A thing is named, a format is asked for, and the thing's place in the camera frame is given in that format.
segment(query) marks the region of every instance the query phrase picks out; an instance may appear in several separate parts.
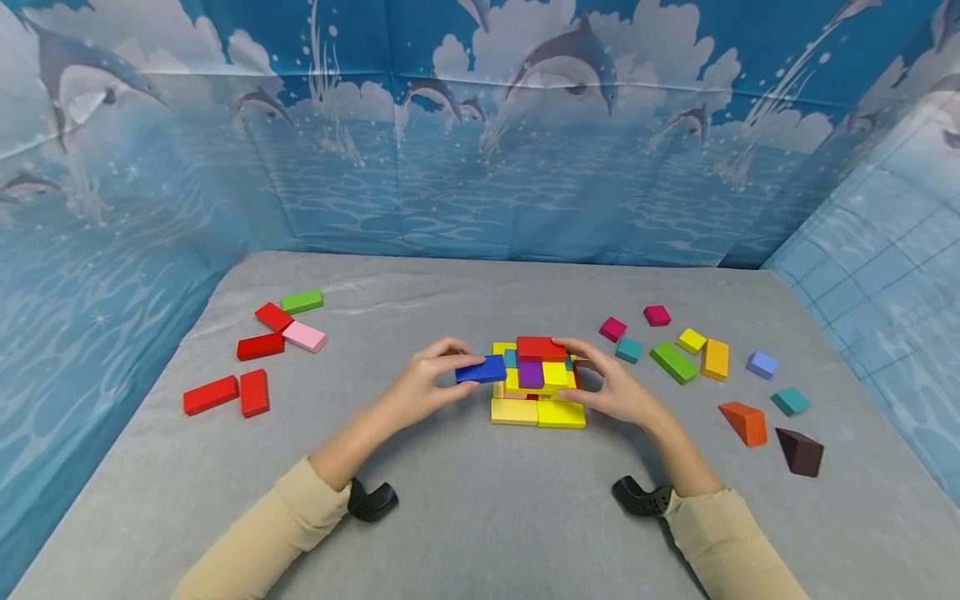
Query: hand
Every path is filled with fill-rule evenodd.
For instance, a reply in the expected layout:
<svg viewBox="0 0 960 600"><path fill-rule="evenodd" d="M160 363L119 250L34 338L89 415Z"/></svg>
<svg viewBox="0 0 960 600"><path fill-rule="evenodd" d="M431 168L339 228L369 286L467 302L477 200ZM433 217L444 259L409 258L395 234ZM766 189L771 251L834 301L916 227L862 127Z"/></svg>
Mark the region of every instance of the hand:
<svg viewBox="0 0 960 600"><path fill-rule="evenodd" d="M483 356L476 356L456 338L445 337L413 355L407 368L383 392L373 411L393 431L399 431L425 419L446 404L466 397L480 385L465 381L449 388L437 387L441 373L479 365Z"/></svg>
<svg viewBox="0 0 960 600"><path fill-rule="evenodd" d="M561 390L560 397L578 402L614 419L649 429L668 415L666 408L621 363L590 342L576 338L554 338L577 356L577 367L586 367L603 376L599 392Z"/></svg>

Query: dolphin backdrop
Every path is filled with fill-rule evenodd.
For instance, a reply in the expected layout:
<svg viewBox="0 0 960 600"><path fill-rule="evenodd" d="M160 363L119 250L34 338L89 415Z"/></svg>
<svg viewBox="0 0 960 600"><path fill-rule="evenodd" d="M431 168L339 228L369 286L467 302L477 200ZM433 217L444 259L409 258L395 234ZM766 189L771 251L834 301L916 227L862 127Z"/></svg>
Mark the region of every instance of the dolphin backdrop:
<svg viewBox="0 0 960 600"><path fill-rule="evenodd" d="M268 249L769 260L960 501L958 31L960 0L3 0L0 595Z"/></svg>

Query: black clip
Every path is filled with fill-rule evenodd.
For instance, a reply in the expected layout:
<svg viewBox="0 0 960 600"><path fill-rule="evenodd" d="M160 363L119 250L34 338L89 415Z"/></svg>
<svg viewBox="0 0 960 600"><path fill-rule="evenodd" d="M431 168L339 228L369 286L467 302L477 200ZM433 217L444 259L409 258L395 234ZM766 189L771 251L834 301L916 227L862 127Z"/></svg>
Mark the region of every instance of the black clip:
<svg viewBox="0 0 960 600"><path fill-rule="evenodd" d="M670 506L673 488L661 486L645 492L632 476L627 475L613 484L612 492L620 507L633 516L662 516Z"/></svg>
<svg viewBox="0 0 960 600"><path fill-rule="evenodd" d="M400 499L389 483L382 483L372 493L367 493L360 480L350 479L350 500L347 510L355 518L366 523L376 523L399 503Z"/></svg>

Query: beige sleeve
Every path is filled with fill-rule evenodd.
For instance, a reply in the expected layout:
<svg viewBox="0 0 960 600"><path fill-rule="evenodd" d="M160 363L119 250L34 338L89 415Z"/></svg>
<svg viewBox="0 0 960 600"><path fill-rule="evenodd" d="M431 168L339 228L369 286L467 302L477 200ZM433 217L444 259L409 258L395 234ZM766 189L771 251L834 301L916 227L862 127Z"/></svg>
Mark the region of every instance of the beige sleeve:
<svg viewBox="0 0 960 600"><path fill-rule="evenodd" d="M336 527L349 497L349 485L335 492L304 458L194 564L174 600L263 598L296 557Z"/></svg>
<svg viewBox="0 0 960 600"><path fill-rule="evenodd" d="M739 493L674 493L664 517L711 600L809 600Z"/></svg>

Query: orange triangular prism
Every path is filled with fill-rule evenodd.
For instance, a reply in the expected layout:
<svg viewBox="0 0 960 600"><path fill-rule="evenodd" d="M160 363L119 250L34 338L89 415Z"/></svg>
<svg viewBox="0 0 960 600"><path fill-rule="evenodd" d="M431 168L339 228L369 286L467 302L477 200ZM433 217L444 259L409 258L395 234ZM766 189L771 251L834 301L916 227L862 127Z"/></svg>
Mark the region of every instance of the orange triangular prism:
<svg viewBox="0 0 960 600"><path fill-rule="evenodd" d="M720 412L747 447L767 443L767 419L763 411L739 402L727 402L720 405Z"/></svg>

